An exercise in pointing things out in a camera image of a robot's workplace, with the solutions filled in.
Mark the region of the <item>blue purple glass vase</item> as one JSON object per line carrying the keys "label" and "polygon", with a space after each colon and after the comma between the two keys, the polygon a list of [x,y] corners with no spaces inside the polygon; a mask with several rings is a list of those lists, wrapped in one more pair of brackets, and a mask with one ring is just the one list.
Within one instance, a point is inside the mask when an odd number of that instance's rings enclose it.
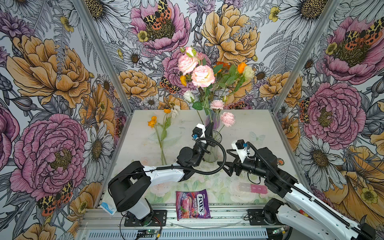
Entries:
{"label": "blue purple glass vase", "polygon": [[211,110],[211,122],[214,124],[214,130],[218,130],[221,125],[221,110]]}

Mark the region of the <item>clear grey glass vase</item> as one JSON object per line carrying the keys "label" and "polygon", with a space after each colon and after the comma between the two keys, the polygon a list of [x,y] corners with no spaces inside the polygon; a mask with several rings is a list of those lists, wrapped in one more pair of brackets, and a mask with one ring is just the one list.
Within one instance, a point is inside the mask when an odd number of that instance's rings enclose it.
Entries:
{"label": "clear grey glass vase", "polygon": [[[218,143],[221,143],[222,135],[218,131],[213,130],[213,139]],[[204,156],[205,162],[215,163],[217,161],[222,161],[222,151],[218,145],[215,145],[214,147],[208,146],[208,151],[210,152],[210,154],[205,154]]]}

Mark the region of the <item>yellow orange poppy stem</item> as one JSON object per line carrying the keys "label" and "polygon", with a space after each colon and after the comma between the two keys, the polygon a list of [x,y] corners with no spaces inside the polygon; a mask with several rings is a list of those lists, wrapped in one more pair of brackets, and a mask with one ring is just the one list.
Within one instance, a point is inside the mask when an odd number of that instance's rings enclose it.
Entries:
{"label": "yellow orange poppy stem", "polygon": [[181,81],[181,84],[182,84],[184,87],[187,87],[188,84],[192,81],[192,79],[191,79],[191,76],[190,76],[190,75],[181,75],[181,76],[180,76],[180,81]]}

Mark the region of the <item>orange gerbera flower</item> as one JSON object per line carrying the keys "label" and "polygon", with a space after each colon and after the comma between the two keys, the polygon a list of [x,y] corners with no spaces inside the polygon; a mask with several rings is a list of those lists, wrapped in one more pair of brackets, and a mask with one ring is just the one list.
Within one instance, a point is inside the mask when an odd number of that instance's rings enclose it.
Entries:
{"label": "orange gerbera flower", "polygon": [[222,69],[220,70],[220,72],[221,71],[228,71],[231,67],[230,64],[224,63],[224,62],[217,62],[217,66],[219,66],[219,65],[222,65]]}

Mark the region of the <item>white rose flower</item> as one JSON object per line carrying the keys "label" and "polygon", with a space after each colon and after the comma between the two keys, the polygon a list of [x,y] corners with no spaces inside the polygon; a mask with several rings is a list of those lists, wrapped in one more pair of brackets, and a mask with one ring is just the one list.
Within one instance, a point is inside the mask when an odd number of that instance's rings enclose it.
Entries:
{"label": "white rose flower", "polygon": [[255,71],[250,66],[246,66],[244,76],[246,77],[246,81],[241,86],[241,88],[232,96],[228,96],[232,102],[236,102],[242,97],[244,97],[247,93],[250,93],[253,87],[253,81],[255,77]]}

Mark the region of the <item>yellow orange rose flower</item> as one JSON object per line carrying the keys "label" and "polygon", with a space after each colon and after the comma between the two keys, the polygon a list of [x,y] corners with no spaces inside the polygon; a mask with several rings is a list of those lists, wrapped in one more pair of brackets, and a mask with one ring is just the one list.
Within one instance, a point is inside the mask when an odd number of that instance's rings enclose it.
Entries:
{"label": "yellow orange rose flower", "polygon": [[246,66],[245,63],[230,65],[228,71],[223,75],[225,87],[229,90],[228,96],[234,95],[246,81],[244,76]]}

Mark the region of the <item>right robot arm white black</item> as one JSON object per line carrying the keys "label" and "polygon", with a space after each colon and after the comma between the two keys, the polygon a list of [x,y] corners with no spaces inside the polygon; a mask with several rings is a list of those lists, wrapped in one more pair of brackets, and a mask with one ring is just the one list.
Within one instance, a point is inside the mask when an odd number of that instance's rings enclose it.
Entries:
{"label": "right robot arm white black", "polygon": [[242,172],[264,179],[267,189],[280,198],[269,200],[254,219],[267,225],[283,224],[312,234],[314,239],[374,240],[376,231],[368,223],[356,223],[343,216],[307,190],[295,177],[279,168],[278,158],[268,149],[247,143],[227,154],[233,162],[218,162],[229,175]]}

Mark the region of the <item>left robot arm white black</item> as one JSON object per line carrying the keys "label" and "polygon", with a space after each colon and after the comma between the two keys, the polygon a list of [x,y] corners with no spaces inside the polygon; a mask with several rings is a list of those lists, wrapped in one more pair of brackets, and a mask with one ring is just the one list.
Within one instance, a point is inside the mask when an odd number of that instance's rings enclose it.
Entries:
{"label": "left robot arm white black", "polygon": [[143,166],[141,162],[130,163],[108,183],[108,192],[118,212],[127,212],[140,226],[148,225],[154,217],[154,211],[147,199],[143,197],[149,187],[168,183],[183,182],[194,174],[207,175],[196,170],[204,155],[208,154],[210,140],[213,139],[214,123],[204,126],[198,124],[193,129],[193,148],[180,150],[176,163],[161,167]]}

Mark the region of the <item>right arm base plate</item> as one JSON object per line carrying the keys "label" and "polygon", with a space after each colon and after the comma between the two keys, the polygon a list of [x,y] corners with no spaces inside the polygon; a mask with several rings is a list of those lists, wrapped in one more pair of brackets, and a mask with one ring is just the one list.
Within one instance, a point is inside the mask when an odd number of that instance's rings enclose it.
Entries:
{"label": "right arm base plate", "polygon": [[251,226],[285,226],[277,218],[277,210],[248,209],[243,217]]}

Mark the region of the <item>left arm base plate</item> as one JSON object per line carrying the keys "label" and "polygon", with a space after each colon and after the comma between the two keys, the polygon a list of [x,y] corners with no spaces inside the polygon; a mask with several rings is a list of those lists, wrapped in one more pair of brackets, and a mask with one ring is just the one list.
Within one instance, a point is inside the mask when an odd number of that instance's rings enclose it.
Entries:
{"label": "left arm base plate", "polygon": [[125,227],[164,227],[167,222],[167,210],[153,210],[151,214],[143,219],[137,219],[132,213],[125,214]]}

